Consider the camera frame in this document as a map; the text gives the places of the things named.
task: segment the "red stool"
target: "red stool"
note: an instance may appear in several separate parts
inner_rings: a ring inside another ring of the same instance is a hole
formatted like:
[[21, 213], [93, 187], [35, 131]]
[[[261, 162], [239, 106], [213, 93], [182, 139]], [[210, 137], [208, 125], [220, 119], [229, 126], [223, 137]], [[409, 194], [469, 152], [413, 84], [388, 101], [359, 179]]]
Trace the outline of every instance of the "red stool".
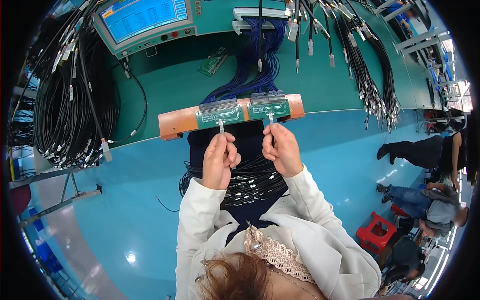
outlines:
[[395, 204], [392, 204], [392, 207], [390, 209], [393, 210], [394, 214], [397, 216], [406, 216], [407, 218], [411, 218], [409, 214], [404, 212], [400, 207], [396, 206]]
[[[372, 216], [372, 222], [366, 228], [360, 227], [357, 230], [357, 236], [360, 238], [360, 247], [375, 254], [380, 254], [388, 240], [396, 232], [396, 227], [375, 212], [372, 212]], [[387, 230], [382, 228], [382, 224], [387, 227]]]

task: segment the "orange copper bar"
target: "orange copper bar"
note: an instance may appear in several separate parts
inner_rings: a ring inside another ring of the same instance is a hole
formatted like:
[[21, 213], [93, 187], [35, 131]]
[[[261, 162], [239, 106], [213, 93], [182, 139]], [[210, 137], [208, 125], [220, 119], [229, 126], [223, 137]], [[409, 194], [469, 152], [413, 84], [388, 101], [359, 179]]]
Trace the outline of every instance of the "orange copper bar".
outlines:
[[[305, 117], [300, 94], [286, 95], [286, 98], [290, 105], [290, 116], [278, 118], [279, 121], [284, 122]], [[249, 121], [247, 104], [250, 103], [250, 98], [238, 99], [238, 103], [242, 105], [245, 121]], [[195, 106], [158, 115], [160, 139], [166, 141], [175, 140], [183, 137], [184, 132], [198, 130], [196, 115], [198, 110], [198, 106]]]

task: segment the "display screen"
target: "display screen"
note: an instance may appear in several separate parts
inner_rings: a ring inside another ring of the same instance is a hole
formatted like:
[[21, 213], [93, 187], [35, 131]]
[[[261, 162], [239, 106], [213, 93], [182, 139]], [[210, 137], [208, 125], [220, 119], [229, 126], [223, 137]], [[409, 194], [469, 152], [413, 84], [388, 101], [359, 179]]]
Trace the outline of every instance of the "display screen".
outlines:
[[100, 13], [116, 44], [187, 19], [185, 0], [120, 0]]

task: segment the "green circuit board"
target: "green circuit board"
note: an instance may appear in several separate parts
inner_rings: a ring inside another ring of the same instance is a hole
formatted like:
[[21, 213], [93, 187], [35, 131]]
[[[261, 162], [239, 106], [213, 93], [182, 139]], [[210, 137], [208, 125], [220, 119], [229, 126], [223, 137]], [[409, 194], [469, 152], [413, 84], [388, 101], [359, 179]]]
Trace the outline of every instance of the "green circuit board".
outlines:
[[267, 119], [268, 113], [275, 118], [289, 116], [290, 105], [285, 95], [262, 95], [250, 98], [248, 114], [250, 120]]
[[208, 77], [212, 76], [227, 57], [227, 50], [224, 47], [220, 47], [215, 54], [209, 56], [202, 62], [200, 67], [198, 67], [198, 72], [203, 73]]
[[198, 129], [218, 126], [221, 119], [225, 125], [243, 122], [243, 110], [236, 99], [227, 99], [199, 105], [197, 111]]

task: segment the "green workbench surface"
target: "green workbench surface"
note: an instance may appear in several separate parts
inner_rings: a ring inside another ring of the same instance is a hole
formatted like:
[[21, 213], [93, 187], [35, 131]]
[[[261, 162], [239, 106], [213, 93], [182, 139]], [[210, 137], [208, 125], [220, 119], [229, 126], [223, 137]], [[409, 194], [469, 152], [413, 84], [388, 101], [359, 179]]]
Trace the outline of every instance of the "green workbench surface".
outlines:
[[[395, 80], [395, 92], [402, 108], [432, 108], [425, 81], [425, 68], [410, 57], [403, 58], [395, 51], [392, 42], [398, 43], [395, 34], [390, 34], [388, 25], [372, 15], [360, 5], [355, 5], [358, 13], [372, 27], [382, 40], [389, 54]], [[323, 13], [317, 12], [322, 23]], [[335, 67], [329, 65], [328, 42], [322, 35], [314, 35], [314, 55], [308, 56], [308, 30], [300, 36], [300, 68], [295, 70], [295, 43], [285, 38], [277, 56], [280, 60], [280, 73], [275, 80], [285, 94], [300, 94], [306, 113], [363, 109], [355, 80], [350, 80], [345, 64], [343, 49], [330, 20], [331, 39], [335, 55]], [[370, 75], [377, 87], [382, 90], [383, 75], [378, 58], [367, 41], [354, 34], [365, 59]], [[228, 57], [218, 71], [208, 77], [197, 71], [198, 66], [220, 46], [232, 51], [241, 49], [245, 36], [234, 32], [224, 32], [203, 36], [190, 36], [174, 40], [156, 47], [157, 55], [147, 57], [144, 51], [130, 56], [130, 71], [142, 84], [148, 100], [145, 121], [137, 134], [125, 143], [130, 144], [159, 136], [158, 115], [198, 105], [217, 87], [229, 82], [235, 74], [236, 60]], [[127, 79], [121, 68], [112, 71], [117, 82], [121, 110], [115, 139], [123, 138], [132, 132], [140, 121], [144, 101], [136, 82]]]

